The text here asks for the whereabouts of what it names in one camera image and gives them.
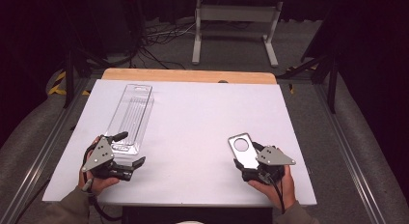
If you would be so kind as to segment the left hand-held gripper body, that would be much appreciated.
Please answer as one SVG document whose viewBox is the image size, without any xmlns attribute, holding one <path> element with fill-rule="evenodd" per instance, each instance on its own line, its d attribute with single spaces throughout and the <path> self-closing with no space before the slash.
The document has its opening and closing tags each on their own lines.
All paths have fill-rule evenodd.
<svg viewBox="0 0 409 224">
<path fill-rule="evenodd" d="M 113 142 L 110 142 L 108 137 L 101 135 L 99 140 L 85 152 L 81 170 L 84 173 L 90 171 L 99 179 L 117 178 L 129 182 L 135 169 L 114 161 L 115 156 L 111 148 Z"/>
</svg>

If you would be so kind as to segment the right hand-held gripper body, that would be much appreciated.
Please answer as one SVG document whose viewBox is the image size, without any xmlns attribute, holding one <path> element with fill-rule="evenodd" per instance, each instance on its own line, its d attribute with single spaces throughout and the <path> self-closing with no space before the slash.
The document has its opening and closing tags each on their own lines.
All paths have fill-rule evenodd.
<svg viewBox="0 0 409 224">
<path fill-rule="evenodd" d="M 275 146 L 264 146 L 264 150 L 258 152 L 257 161 L 259 166 L 256 169 L 249 169 L 248 173 L 242 174 L 245 182 L 257 181 L 263 184 L 272 185 L 279 182 L 285 174 L 285 165 L 295 165 L 296 161 L 282 153 Z"/>
</svg>

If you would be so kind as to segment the silver metal plate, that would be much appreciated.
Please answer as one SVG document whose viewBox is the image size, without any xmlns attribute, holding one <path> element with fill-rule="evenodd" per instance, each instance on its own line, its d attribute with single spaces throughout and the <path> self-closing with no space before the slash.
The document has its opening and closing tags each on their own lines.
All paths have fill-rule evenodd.
<svg viewBox="0 0 409 224">
<path fill-rule="evenodd" d="M 254 148 L 250 135 L 241 133 L 228 139 L 229 145 L 235 158 L 245 167 L 256 169 L 259 166 L 257 161 L 258 152 Z"/>
</svg>

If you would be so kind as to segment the clear plastic packaging box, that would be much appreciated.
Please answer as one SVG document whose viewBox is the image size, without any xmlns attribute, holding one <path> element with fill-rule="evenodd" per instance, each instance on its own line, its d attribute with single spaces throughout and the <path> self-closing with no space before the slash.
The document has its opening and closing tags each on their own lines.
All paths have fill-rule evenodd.
<svg viewBox="0 0 409 224">
<path fill-rule="evenodd" d="M 105 136 L 114 136 L 126 131 L 128 135 L 113 141 L 111 149 L 114 160 L 120 165 L 131 166 L 138 160 L 144 135 L 154 104 L 152 86 L 127 84 L 117 105 Z"/>
</svg>

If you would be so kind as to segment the person's left hand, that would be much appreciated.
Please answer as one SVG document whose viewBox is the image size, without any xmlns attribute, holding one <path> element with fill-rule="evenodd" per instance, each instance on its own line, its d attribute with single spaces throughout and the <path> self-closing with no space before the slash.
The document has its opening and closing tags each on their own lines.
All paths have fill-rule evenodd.
<svg viewBox="0 0 409 224">
<path fill-rule="evenodd" d="M 84 191 L 92 192 L 95 196 L 98 196 L 104 189 L 119 182 L 120 180 L 117 178 L 99 179 L 95 178 L 90 171 L 86 173 L 82 170 L 79 171 L 78 187 Z"/>
</svg>

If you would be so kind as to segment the person's right hand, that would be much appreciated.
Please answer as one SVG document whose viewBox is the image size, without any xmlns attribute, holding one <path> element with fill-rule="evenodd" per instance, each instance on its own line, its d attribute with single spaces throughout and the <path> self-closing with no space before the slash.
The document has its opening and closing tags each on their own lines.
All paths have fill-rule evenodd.
<svg viewBox="0 0 409 224">
<path fill-rule="evenodd" d="M 266 185 L 257 181 L 248 181 L 254 189 L 264 194 L 275 208 L 285 212 L 296 202 L 294 180 L 288 165 L 284 166 L 285 174 L 277 185 Z"/>
</svg>

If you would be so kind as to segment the black tripod stand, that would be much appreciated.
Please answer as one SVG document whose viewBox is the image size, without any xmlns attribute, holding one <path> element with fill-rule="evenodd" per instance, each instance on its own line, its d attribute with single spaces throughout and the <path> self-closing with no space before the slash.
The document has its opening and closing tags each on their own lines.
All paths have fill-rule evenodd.
<svg viewBox="0 0 409 224">
<path fill-rule="evenodd" d="M 102 58 L 97 57 L 91 52 L 86 51 L 81 47 L 70 47 L 66 52 L 65 67 L 66 72 L 66 101 L 65 108 L 68 108 L 74 99 L 74 72 L 77 71 L 80 77 L 89 77 L 92 73 L 92 60 L 98 67 L 110 68 L 111 64 Z"/>
<path fill-rule="evenodd" d="M 310 80 L 313 84 L 322 84 L 324 79 L 329 77 L 327 105 L 330 111 L 335 114 L 335 95 L 339 72 L 337 57 L 337 52 L 330 41 L 314 36 L 301 58 L 301 61 L 306 58 L 310 58 L 310 61 L 297 67 L 288 68 L 284 74 L 278 75 L 277 79 L 290 79 L 312 68 L 314 68 L 314 71 L 310 76 Z"/>
</svg>

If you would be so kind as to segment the yellow black hazard tape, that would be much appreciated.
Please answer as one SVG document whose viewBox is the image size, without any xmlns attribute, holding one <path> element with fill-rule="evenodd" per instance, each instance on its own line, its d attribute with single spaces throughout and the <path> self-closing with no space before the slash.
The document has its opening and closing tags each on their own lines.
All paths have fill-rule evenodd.
<svg viewBox="0 0 409 224">
<path fill-rule="evenodd" d="M 67 94 L 67 90 L 62 88 L 62 83 L 66 79 L 66 72 L 64 70 L 61 70 L 56 79 L 54 80 L 51 88 L 48 90 L 49 95 L 63 95 L 65 96 Z"/>
</svg>

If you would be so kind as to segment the wooden table board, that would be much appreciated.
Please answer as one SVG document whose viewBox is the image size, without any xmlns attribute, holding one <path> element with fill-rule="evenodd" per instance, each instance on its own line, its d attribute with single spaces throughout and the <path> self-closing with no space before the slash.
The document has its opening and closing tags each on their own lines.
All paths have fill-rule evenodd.
<svg viewBox="0 0 409 224">
<path fill-rule="evenodd" d="M 171 81 L 241 84 L 272 84 L 277 80 L 270 72 L 218 71 L 218 70 L 157 70 L 157 69 L 107 69 L 104 80 Z"/>
</svg>

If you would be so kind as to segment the white metal stand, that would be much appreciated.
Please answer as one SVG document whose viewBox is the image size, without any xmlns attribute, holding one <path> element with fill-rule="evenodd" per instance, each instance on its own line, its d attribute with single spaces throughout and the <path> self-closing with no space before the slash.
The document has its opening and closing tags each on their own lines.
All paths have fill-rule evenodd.
<svg viewBox="0 0 409 224">
<path fill-rule="evenodd" d="M 268 23 L 269 31 L 262 36 L 267 57 L 272 68 L 279 66 L 272 39 L 282 11 L 283 2 L 272 7 L 206 5 L 202 0 L 196 0 L 195 9 L 195 40 L 192 53 L 192 64 L 198 65 L 201 59 L 202 22 L 203 21 L 242 21 Z"/>
</svg>

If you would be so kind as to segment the aluminium floor rail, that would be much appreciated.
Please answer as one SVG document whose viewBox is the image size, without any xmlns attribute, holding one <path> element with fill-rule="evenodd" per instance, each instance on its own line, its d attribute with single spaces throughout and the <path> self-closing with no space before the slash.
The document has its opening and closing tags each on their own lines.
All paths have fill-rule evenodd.
<svg viewBox="0 0 409 224">
<path fill-rule="evenodd" d="M 53 94 L 17 126 L 0 149 L 0 224 L 35 224 L 42 195 L 79 120 L 94 79 L 77 79 L 75 96 Z"/>
<path fill-rule="evenodd" d="M 327 104 L 326 93 L 323 87 L 321 85 L 314 85 L 314 90 L 321 105 L 323 106 L 332 130 L 337 136 L 342 158 L 367 211 L 371 224 L 386 224 L 386 220 L 373 196 L 371 189 L 368 186 L 368 181 L 359 165 L 359 162 L 352 152 L 349 142 L 341 128 L 341 124 L 337 119 L 337 116 L 332 113 L 329 105 Z"/>
</svg>

